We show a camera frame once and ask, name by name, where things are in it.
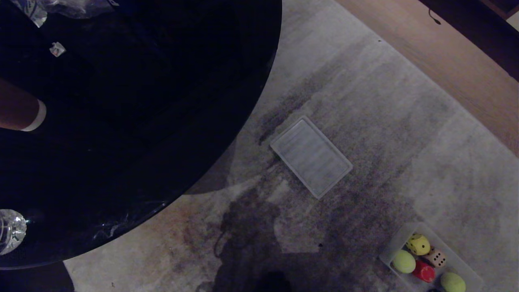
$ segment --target yellow tennis ball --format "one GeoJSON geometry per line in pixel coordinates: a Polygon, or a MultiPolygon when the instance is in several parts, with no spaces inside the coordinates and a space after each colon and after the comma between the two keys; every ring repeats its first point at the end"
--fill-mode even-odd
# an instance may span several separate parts
{"type": "Polygon", "coordinates": [[[455,273],[447,272],[443,274],[440,282],[447,292],[465,292],[467,289],[465,281],[455,273]]]}
{"type": "Polygon", "coordinates": [[[404,274],[412,273],[416,268],[415,258],[405,250],[399,250],[392,263],[397,271],[404,274]]]}

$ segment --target cable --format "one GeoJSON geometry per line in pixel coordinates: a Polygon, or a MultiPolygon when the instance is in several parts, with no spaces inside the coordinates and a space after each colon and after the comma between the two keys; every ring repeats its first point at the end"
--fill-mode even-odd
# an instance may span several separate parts
{"type": "Polygon", "coordinates": [[[442,23],[441,23],[438,19],[434,18],[434,17],[431,15],[431,9],[429,9],[429,16],[434,20],[434,22],[436,22],[436,24],[438,24],[438,25],[442,25],[442,23]]]}

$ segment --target clear plastic storage bin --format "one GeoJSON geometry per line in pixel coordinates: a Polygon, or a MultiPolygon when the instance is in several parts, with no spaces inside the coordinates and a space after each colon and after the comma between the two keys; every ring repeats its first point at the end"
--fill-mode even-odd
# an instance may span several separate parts
{"type": "Polygon", "coordinates": [[[379,258],[411,289],[411,291],[427,292],[433,288],[441,288],[440,278],[445,272],[453,272],[460,275],[467,285],[467,292],[479,292],[483,287],[483,280],[423,222],[406,223],[402,226],[402,228],[400,228],[400,230],[393,236],[384,251],[380,254],[379,258]],[[426,283],[415,277],[413,274],[400,273],[391,265],[397,251],[404,249],[405,243],[413,233],[419,233],[427,237],[431,246],[443,251],[447,257],[447,265],[435,269],[436,278],[432,283],[426,283]]]}

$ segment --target person's arm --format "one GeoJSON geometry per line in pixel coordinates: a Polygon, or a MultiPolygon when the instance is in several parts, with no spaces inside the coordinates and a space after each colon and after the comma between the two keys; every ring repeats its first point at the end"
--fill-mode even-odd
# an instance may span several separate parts
{"type": "Polygon", "coordinates": [[[45,119],[43,102],[0,78],[0,128],[32,131],[45,119]]]}

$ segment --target wooden floor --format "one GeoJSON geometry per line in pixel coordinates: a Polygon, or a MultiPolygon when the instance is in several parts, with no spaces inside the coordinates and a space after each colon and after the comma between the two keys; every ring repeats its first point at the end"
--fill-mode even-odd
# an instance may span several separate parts
{"type": "Polygon", "coordinates": [[[337,0],[457,99],[519,156],[519,85],[418,0],[337,0]]]}

